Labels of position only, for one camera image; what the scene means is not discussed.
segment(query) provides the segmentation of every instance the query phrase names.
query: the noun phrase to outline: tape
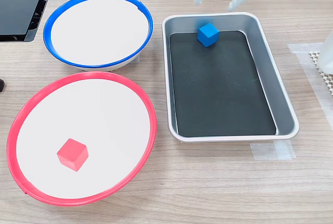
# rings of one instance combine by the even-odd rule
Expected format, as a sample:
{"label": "tape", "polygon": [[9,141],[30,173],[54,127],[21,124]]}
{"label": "tape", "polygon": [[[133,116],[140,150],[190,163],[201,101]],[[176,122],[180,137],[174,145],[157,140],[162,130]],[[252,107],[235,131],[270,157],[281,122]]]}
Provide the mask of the tape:
{"label": "tape", "polygon": [[290,140],[275,140],[274,143],[251,143],[255,160],[276,161],[296,158]]}
{"label": "tape", "polygon": [[333,98],[309,53],[320,51],[323,43],[288,44],[296,55],[333,130]]}

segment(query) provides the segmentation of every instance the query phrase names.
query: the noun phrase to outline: wooden table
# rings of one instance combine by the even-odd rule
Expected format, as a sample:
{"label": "wooden table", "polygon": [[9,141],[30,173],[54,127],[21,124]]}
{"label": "wooden table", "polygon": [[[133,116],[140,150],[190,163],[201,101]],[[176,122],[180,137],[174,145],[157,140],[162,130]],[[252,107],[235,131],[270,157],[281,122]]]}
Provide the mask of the wooden table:
{"label": "wooden table", "polygon": [[42,39],[46,19],[66,1],[49,0],[33,42],[0,43],[6,82],[0,93],[1,224],[333,223],[333,131],[287,46],[324,41],[333,29],[333,0],[248,0],[239,8],[259,17],[299,117],[294,160],[256,161],[248,142],[182,144],[170,135],[161,22],[173,14],[226,12],[231,0],[204,0],[199,7],[194,0],[141,0],[153,16],[153,36],[140,62],[117,73],[137,82],[155,106],[158,133],[148,162],[122,190],[94,204],[60,208],[24,195],[7,167],[7,134],[30,97],[79,72],[53,58]]}

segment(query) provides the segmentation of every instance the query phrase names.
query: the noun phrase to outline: blue cube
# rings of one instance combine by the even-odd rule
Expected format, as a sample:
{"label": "blue cube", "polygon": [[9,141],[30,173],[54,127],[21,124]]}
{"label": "blue cube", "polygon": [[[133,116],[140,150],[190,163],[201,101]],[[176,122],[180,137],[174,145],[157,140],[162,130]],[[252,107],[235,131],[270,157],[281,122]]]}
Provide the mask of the blue cube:
{"label": "blue cube", "polygon": [[203,27],[199,28],[198,41],[204,45],[204,47],[209,47],[213,45],[219,39],[220,32],[213,24],[208,23]]}

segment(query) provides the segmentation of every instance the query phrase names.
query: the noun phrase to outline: black mat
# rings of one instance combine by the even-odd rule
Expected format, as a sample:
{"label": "black mat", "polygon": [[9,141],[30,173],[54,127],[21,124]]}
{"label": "black mat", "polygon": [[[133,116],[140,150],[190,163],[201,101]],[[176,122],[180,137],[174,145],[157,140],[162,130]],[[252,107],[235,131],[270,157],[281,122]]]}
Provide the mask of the black mat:
{"label": "black mat", "polygon": [[170,36],[178,133],[185,137],[274,135],[271,112],[238,31],[205,48],[196,33]]}

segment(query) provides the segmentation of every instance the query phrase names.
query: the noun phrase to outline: red cube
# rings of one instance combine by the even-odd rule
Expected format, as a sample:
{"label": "red cube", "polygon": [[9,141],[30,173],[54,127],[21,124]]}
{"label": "red cube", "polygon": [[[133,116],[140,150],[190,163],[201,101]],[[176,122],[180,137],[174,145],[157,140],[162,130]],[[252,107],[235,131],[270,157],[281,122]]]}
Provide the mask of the red cube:
{"label": "red cube", "polygon": [[78,171],[88,158],[87,146],[73,139],[68,139],[57,153],[62,165]]}

